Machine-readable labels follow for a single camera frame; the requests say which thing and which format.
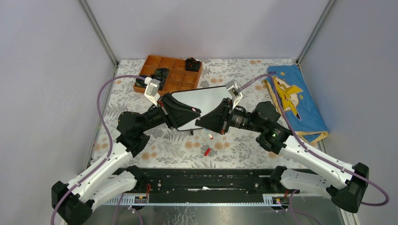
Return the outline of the small black-framed whiteboard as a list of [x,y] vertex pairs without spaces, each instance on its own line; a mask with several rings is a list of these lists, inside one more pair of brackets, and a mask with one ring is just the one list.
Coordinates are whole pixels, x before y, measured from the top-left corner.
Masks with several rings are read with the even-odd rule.
[[[227,91],[226,85],[195,90],[176,91],[171,93],[171,95],[184,104],[200,109],[200,117],[215,109],[224,98],[231,99],[231,95]],[[202,129],[202,127],[195,126],[196,120],[197,119],[190,121],[177,130],[188,131]]]

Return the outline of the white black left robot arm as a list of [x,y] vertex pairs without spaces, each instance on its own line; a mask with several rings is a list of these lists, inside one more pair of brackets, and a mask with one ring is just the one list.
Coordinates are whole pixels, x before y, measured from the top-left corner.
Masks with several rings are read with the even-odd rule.
[[52,186],[51,224],[55,215],[59,215],[68,225],[82,225],[100,205],[118,194],[143,191],[145,175],[137,166],[128,167],[114,179],[109,176],[145,148],[150,139],[145,131],[161,124],[170,129],[179,128],[200,114],[200,109],[177,101],[169,93],[147,112],[122,112],[116,128],[120,135],[116,141],[110,141],[109,152],[74,179],[67,183],[58,181]]

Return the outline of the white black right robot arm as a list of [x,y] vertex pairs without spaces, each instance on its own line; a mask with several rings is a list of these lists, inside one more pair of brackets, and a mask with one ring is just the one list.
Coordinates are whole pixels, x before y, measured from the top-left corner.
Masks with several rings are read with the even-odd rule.
[[278,123],[279,118],[280,114],[269,101],[260,102],[252,112],[247,112],[240,106],[233,108],[231,100],[225,98],[195,124],[221,135],[230,127],[258,132],[256,142],[264,150],[294,160],[312,171],[298,172],[277,166],[269,177],[273,192],[309,192],[330,199],[347,212],[357,213],[367,189],[364,179],[368,178],[369,168],[362,163],[351,165],[316,148],[304,146],[291,130]]

